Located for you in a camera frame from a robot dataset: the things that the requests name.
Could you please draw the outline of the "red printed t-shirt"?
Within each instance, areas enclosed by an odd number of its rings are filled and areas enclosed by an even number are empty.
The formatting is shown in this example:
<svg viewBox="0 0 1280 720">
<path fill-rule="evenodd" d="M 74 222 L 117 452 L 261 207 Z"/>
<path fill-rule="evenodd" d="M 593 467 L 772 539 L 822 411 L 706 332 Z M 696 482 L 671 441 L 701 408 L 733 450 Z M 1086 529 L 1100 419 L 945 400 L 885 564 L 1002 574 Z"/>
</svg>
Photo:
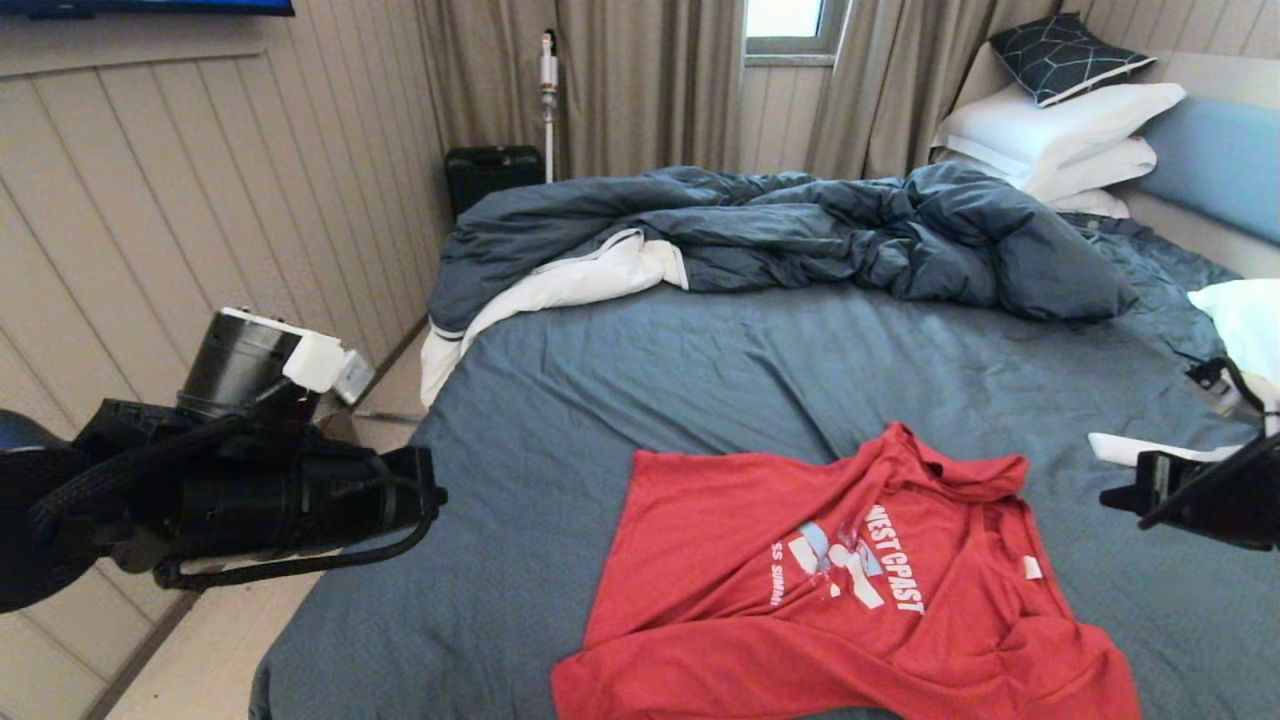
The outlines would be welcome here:
<svg viewBox="0 0 1280 720">
<path fill-rule="evenodd" d="M 640 450 L 559 720 L 1143 720 L 1056 582 L 1021 455 L 888 425 L 827 465 Z"/>
</svg>

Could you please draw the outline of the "blue headboard cushion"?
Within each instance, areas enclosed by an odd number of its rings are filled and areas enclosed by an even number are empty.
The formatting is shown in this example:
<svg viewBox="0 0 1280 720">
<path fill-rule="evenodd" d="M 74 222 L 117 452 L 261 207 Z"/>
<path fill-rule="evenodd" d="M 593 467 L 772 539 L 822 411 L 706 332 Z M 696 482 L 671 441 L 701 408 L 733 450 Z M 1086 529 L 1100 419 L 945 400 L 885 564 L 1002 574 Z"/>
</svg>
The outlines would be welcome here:
<svg viewBox="0 0 1280 720">
<path fill-rule="evenodd" d="M 1142 193 L 1280 247 L 1280 110 L 1189 96 L 1151 122 Z"/>
</svg>

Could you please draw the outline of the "dark blue crumpled duvet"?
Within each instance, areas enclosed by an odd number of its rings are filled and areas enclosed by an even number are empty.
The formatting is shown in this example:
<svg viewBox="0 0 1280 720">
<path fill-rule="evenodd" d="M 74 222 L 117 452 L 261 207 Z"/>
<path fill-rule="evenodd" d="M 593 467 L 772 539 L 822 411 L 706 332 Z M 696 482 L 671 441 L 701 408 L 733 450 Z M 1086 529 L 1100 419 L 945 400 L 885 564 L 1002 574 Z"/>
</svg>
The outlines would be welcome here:
<svg viewBox="0 0 1280 720">
<path fill-rule="evenodd" d="M 1057 213 L 969 167 L 881 179 L 668 167 L 486 196 L 445 241 L 429 316 L 458 336 L 538 268 L 584 260 L 621 231 L 672 245 L 673 283 L 692 293 L 847 281 L 1041 322 L 1105 320 L 1137 302 Z"/>
</svg>

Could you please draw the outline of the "dark geometric patterned cushion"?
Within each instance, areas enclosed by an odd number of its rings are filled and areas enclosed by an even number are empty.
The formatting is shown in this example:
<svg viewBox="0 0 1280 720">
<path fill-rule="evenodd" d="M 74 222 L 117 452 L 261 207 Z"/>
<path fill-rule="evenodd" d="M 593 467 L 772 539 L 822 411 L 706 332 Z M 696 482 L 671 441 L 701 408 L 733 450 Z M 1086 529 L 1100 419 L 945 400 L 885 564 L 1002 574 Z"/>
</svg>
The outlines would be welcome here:
<svg viewBox="0 0 1280 720">
<path fill-rule="evenodd" d="M 1038 108 L 1051 108 L 1117 85 L 1157 59 L 1092 33 L 1078 13 L 1062 13 L 1001 31 L 989 46 Z"/>
</svg>

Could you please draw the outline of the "black suitcase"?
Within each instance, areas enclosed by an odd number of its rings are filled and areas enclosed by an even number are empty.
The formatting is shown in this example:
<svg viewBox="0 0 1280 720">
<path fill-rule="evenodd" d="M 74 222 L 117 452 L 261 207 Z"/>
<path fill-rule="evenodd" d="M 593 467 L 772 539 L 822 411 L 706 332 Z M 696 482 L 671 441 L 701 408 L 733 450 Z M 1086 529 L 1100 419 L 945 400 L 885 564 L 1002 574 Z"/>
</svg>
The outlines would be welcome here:
<svg viewBox="0 0 1280 720">
<path fill-rule="evenodd" d="M 531 145 L 461 147 L 445 154 L 445 184 L 454 219 L 489 193 L 545 181 L 545 159 Z"/>
</svg>

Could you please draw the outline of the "bed with blue sheet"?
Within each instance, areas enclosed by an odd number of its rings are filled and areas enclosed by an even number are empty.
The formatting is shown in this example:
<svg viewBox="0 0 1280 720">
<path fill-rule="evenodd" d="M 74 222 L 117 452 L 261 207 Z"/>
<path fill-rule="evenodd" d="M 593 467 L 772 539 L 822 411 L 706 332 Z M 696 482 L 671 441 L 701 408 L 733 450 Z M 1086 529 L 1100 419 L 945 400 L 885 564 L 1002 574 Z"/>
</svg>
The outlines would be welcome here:
<svg viewBox="0 0 1280 720">
<path fill-rule="evenodd" d="M 412 437 L 449 491 L 440 519 L 408 553 L 319 580 L 255 674 L 250 720 L 552 720 L 635 450 L 827 464 L 891 421 L 948 457 L 1029 459 L 1068 602 L 1126 653 L 1148 720 L 1280 720 L 1280 553 L 1138 530 L 1097 500 L 1130 473 L 1085 438 L 1251 437 L 1183 374 L 1221 351 L 1187 293 L 1233 273 L 1133 220 L 1071 223 L 1135 287 L 1124 316 L 660 286 L 485 331 Z"/>
</svg>

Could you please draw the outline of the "wall-mounted television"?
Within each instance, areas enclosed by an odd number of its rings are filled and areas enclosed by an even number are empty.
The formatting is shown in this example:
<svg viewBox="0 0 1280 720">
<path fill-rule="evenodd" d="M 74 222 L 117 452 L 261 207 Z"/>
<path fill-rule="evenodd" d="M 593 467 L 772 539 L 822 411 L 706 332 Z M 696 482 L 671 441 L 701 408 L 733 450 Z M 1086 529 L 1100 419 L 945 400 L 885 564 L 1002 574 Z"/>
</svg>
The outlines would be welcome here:
<svg viewBox="0 0 1280 720">
<path fill-rule="evenodd" d="M 92 18 L 104 13 L 296 15 L 293 0 L 0 0 L 0 15 Z"/>
</svg>

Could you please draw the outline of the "white blanket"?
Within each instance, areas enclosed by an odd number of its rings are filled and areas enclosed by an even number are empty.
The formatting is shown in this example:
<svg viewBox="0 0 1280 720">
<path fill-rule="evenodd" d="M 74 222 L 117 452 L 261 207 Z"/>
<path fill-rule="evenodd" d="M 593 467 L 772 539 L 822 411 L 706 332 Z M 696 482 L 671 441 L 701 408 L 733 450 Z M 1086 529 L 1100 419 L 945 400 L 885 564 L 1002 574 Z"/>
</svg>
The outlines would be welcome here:
<svg viewBox="0 0 1280 720">
<path fill-rule="evenodd" d="M 639 228 L 623 229 L 590 254 L 535 268 L 488 302 L 466 331 L 443 331 L 430 322 L 420 352 L 422 409 L 431 409 L 462 356 L 492 325 L 524 313 L 621 299 L 663 283 L 690 290 L 682 251 L 666 240 L 646 238 Z"/>
</svg>

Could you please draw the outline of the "large white pillow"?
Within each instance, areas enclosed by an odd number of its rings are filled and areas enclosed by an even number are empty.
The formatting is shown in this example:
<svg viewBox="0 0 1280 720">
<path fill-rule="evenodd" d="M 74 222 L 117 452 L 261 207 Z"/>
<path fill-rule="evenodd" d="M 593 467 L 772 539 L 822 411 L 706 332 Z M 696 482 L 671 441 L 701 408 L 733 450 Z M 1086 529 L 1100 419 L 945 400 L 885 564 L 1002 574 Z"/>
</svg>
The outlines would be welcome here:
<svg viewBox="0 0 1280 720">
<path fill-rule="evenodd" d="M 952 111 L 931 146 L 1029 179 L 1119 145 L 1187 96 L 1176 83 L 1115 85 L 1041 108 L 1010 85 Z"/>
</svg>

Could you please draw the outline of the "white flat remote control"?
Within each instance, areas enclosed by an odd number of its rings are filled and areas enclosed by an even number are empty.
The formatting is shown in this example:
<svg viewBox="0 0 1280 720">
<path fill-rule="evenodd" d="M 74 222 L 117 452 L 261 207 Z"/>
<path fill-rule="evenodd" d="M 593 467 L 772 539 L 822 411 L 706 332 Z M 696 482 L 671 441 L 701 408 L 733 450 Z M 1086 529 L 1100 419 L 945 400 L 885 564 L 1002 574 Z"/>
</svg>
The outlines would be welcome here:
<svg viewBox="0 0 1280 720">
<path fill-rule="evenodd" d="M 1144 452 L 1169 454 L 1194 462 L 1220 462 L 1243 448 L 1242 445 L 1230 445 L 1212 450 L 1193 450 L 1098 432 L 1088 433 L 1087 439 L 1098 460 L 1126 468 L 1135 468 L 1139 455 Z"/>
</svg>

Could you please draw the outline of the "white stick vacuum cleaner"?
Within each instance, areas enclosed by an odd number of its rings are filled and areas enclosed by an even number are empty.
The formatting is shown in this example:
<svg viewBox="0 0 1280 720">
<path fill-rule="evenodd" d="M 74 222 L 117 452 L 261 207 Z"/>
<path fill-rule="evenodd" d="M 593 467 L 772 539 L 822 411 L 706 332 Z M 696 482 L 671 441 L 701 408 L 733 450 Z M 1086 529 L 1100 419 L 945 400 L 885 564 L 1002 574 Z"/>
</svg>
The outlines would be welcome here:
<svg viewBox="0 0 1280 720">
<path fill-rule="evenodd" d="M 544 127 L 544 181 L 556 181 L 556 123 L 558 114 L 559 61 L 557 33 L 544 29 L 540 53 L 541 122 Z"/>
</svg>

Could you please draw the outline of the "window with grey frame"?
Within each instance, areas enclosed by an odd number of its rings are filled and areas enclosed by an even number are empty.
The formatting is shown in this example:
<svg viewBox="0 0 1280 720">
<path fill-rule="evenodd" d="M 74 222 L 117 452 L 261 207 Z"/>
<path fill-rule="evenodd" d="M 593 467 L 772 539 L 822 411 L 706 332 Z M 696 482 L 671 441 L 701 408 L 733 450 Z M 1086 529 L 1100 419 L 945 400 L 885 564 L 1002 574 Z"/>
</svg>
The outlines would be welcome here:
<svg viewBox="0 0 1280 720">
<path fill-rule="evenodd" d="M 851 0 L 748 0 L 749 67 L 833 67 Z"/>
</svg>

